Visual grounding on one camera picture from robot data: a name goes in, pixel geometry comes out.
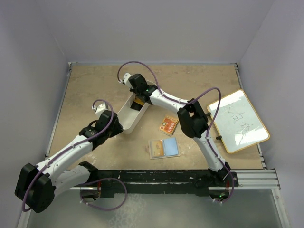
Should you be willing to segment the white oblong plastic tray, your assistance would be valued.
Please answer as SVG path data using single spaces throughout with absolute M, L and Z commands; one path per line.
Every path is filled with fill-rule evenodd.
M 138 124 L 139 120 L 142 118 L 143 114 L 150 106 L 149 103 L 144 103 L 141 106 L 140 110 L 131 108 L 136 97 L 137 94 L 132 92 L 127 101 L 117 113 L 119 123 L 123 127 L 124 134 L 130 134 L 134 130 L 135 126 Z

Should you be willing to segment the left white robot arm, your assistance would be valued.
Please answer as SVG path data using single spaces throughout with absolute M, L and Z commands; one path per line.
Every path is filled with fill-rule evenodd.
M 98 176 L 98 169 L 88 162 L 82 162 L 70 171 L 66 169 L 122 131 L 118 115 L 105 110 L 98 120 L 83 128 L 69 145 L 55 155 L 36 165 L 24 165 L 15 189 L 15 196 L 22 200 L 22 211 L 32 209 L 40 213 L 65 189 L 74 185 L 93 186 L 104 181 Z

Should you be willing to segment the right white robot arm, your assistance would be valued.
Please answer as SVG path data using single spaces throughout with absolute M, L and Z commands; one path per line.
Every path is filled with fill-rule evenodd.
M 164 108 L 177 114 L 182 132 L 193 139 L 203 153 L 211 180 L 217 186 L 228 181 L 230 167 L 221 156 L 209 135 L 208 118 L 198 100 L 184 100 L 174 97 L 155 85 L 149 85 L 141 74 L 123 76 L 123 83 L 145 103 Z

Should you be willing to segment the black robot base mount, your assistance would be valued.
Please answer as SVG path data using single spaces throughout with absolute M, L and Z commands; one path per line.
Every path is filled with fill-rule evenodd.
M 102 198 L 116 194 L 192 194 L 225 199 L 228 188 L 239 186 L 236 172 L 210 170 L 99 170 L 89 162 L 88 186 L 100 186 Z

